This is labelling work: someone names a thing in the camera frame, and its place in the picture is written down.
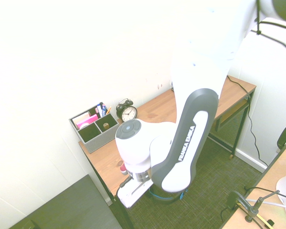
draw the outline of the desk leg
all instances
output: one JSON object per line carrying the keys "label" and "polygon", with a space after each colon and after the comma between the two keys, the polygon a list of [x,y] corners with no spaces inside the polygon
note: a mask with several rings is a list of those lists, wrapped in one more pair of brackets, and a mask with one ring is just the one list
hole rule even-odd
{"label": "desk leg", "polygon": [[[128,229],[128,228],[134,229],[133,223],[132,223],[132,221],[131,221],[131,219],[130,219],[130,217],[128,215],[128,212],[126,211],[125,206],[122,204],[122,202],[120,201],[120,199],[119,199],[119,197],[117,195],[115,196],[115,201],[114,201],[113,204],[116,205],[116,207],[119,210],[119,213],[121,214],[122,219],[124,219],[126,221],[127,225],[128,225],[127,228],[123,228],[123,229]],[[117,218],[117,220],[118,220],[118,222],[120,223],[121,226],[125,224],[125,222],[123,220],[118,219],[118,218]]]}

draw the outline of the power cable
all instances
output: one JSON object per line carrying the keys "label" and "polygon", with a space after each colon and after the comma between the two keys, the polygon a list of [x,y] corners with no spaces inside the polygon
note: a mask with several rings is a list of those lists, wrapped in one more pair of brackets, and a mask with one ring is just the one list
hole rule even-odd
{"label": "power cable", "polygon": [[[261,189],[261,190],[264,190],[264,191],[267,191],[267,192],[274,192],[274,191],[272,191],[272,190],[269,190],[269,189],[266,189],[266,188],[262,188],[262,187],[246,187],[246,186],[245,186],[245,187],[244,187],[244,190],[246,191],[245,195],[247,194],[247,192],[248,192],[249,190],[254,189],[254,188]],[[277,193],[277,195],[280,195],[280,196],[283,196],[283,197],[286,198],[286,196],[283,195],[283,194],[281,194],[281,193]]]}
{"label": "power cable", "polygon": [[250,115],[249,115],[249,113],[250,113],[250,108],[251,108],[251,96],[250,96],[249,92],[248,92],[241,84],[239,84],[238,82],[235,82],[235,81],[231,80],[231,78],[230,78],[229,76],[227,76],[227,77],[228,77],[228,79],[229,79],[231,82],[233,82],[233,83],[235,83],[235,84],[238,84],[238,85],[248,94],[248,97],[249,97],[249,106],[248,106],[247,115],[248,115],[248,117],[249,117],[249,119],[250,119],[250,124],[251,124],[250,132],[251,132],[251,134],[252,134],[253,137],[254,137],[254,145],[255,145],[256,150],[257,150],[258,159],[259,159],[261,162],[263,162],[265,165],[267,165],[267,167],[268,167],[269,165],[268,165],[265,161],[263,161],[263,160],[260,158],[260,152],[259,152],[259,149],[258,149],[258,147],[257,147],[257,145],[256,145],[256,136],[255,136],[255,134],[254,134],[253,131],[252,131],[253,123],[252,123],[252,119],[251,119],[251,117],[250,117]]}

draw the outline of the black alarm clock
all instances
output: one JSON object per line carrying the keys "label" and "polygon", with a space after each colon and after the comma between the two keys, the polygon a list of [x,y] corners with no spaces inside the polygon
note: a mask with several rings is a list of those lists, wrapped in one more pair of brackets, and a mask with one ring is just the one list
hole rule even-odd
{"label": "black alarm clock", "polygon": [[137,117],[138,111],[133,106],[133,101],[130,99],[122,99],[116,106],[116,115],[123,122],[135,119]]}

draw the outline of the dark gray panel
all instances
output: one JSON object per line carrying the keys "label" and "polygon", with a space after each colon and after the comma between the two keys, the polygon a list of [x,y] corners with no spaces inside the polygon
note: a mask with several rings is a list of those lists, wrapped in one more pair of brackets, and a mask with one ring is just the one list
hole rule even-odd
{"label": "dark gray panel", "polygon": [[40,229],[121,229],[89,175],[10,229],[21,229],[30,220]]}
{"label": "dark gray panel", "polygon": [[191,182],[196,175],[196,162],[204,146],[204,142],[210,132],[212,123],[214,121],[214,117],[218,107],[218,95],[211,89],[202,88],[194,91],[187,98],[184,109],[182,111],[182,115],[180,118],[180,122],[172,143],[172,147],[170,152],[168,153],[167,158],[152,167],[152,181],[158,187],[161,187],[162,181],[166,177],[166,175],[172,170],[174,165],[178,163],[178,158],[182,148],[184,146],[185,139],[187,138],[189,129],[191,126],[196,126],[193,122],[193,118],[199,111],[207,111],[208,112],[208,120],[206,124],[206,128],[204,130],[202,139],[197,148],[196,154],[191,164]]}
{"label": "dark gray panel", "polygon": [[122,125],[116,131],[115,136],[119,139],[128,139],[135,136],[141,129],[141,123],[138,120],[129,120]]}

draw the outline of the desk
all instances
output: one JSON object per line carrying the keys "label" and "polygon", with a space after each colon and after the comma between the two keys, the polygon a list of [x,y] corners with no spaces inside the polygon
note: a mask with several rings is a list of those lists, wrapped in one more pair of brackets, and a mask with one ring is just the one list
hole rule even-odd
{"label": "desk", "polygon": [[[274,161],[269,166],[269,169],[262,174],[262,177],[256,186],[275,191],[277,181],[284,176],[286,176],[286,146],[276,156]],[[249,194],[248,198],[258,199],[259,197],[264,197],[268,194],[270,193],[263,190],[254,189]],[[265,201],[282,204],[277,195],[271,196]],[[272,219],[272,221],[275,223],[273,226],[274,228],[286,229],[286,212],[284,208],[262,204],[262,206],[259,208],[259,215],[265,220]],[[264,228],[264,223],[262,223],[259,219],[256,220]],[[238,209],[221,228],[259,229],[259,227],[253,221],[251,223],[247,223],[245,221],[245,213],[240,209]]]}
{"label": "desk", "polygon": [[[241,84],[251,96],[253,95],[256,88],[255,85],[231,76],[230,78]],[[219,99],[214,125],[220,126],[222,123],[225,123],[225,121],[229,121],[229,117],[233,116],[233,114],[240,109],[247,111],[248,102],[245,99],[247,97],[248,94],[239,85],[231,82],[227,78]],[[168,90],[138,107],[137,118],[151,123],[176,122],[176,102],[173,91]],[[79,142],[79,144],[107,190],[108,195],[113,198],[113,196],[116,195],[119,185],[127,177],[120,172],[122,159],[116,147],[115,140],[110,141],[91,154],[87,151],[82,142]]]}

